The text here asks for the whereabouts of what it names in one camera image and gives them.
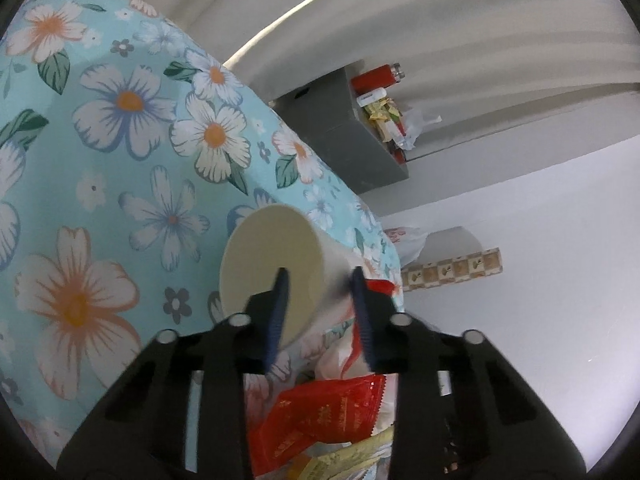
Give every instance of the beige cup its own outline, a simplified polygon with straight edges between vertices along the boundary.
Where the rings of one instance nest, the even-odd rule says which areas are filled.
[[[356,254],[316,228],[301,212],[274,204],[251,213],[233,232],[222,257],[220,300],[225,316],[270,290],[279,268],[289,271],[289,306],[280,346],[349,294]]]

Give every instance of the white bottle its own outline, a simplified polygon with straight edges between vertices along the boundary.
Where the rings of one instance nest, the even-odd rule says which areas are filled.
[[[356,99],[356,102],[358,103],[358,106],[360,108],[364,108],[365,106],[370,105],[371,103],[379,101],[383,97],[386,97],[386,89],[384,89],[384,88],[376,88],[375,90],[372,90],[371,92],[367,92],[366,94],[362,94],[360,97],[358,97]]]

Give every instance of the orange flower center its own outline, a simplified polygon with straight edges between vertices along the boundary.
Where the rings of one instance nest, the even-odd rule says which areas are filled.
[[[87,296],[80,292],[69,298],[63,306],[62,317],[76,328],[85,324],[89,314],[89,301]]]
[[[145,108],[142,98],[131,90],[123,90],[118,94],[116,106],[126,112],[141,112]]]
[[[225,129],[217,123],[211,123],[204,130],[204,141],[212,148],[219,148],[226,141]]]
[[[306,158],[306,149],[299,142],[294,142],[293,147],[296,149],[296,155],[300,158]]]
[[[209,69],[209,78],[216,84],[222,85],[225,83],[225,75],[219,68],[212,66]]]
[[[65,22],[58,15],[54,14],[44,20],[39,20],[35,23],[35,31],[37,36],[48,36],[53,34],[55,36],[62,36],[65,30]]]

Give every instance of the yellow wrapper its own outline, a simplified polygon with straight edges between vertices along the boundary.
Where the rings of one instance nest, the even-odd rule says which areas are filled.
[[[344,480],[355,472],[368,469],[381,458],[390,456],[393,439],[394,427],[391,426],[366,440],[311,458],[300,474],[287,477],[289,480]]]

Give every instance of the silver screw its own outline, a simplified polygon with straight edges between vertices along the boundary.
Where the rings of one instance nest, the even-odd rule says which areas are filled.
[[[484,341],[484,334],[479,330],[467,330],[465,332],[465,340],[472,345],[479,345]]]
[[[231,326],[247,326],[251,323],[251,316],[248,314],[233,314],[229,318],[229,325]]]
[[[178,333],[175,330],[162,330],[157,336],[156,341],[158,341],[161,345],[166,345],[168,343],[174,342],[178,339]]]
[[[393,314],[391,316],[391,324],[395,326],[409,326],[412,322],[411,316],[407,314],[403,314],[399,312],[398,314]]]

